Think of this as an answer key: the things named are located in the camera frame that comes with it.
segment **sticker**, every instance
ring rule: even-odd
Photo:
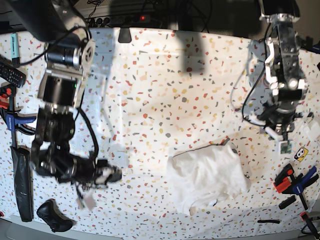
[[[308,152],[309,152],[308,149],[306,149],[304,147],[301,147],[299,149],[299,151],[296,152],[296,154],[294,156],[294,159],[298,160],[299,162],[301,162],[303,159],[305,159],[305,157],[307,156]]]

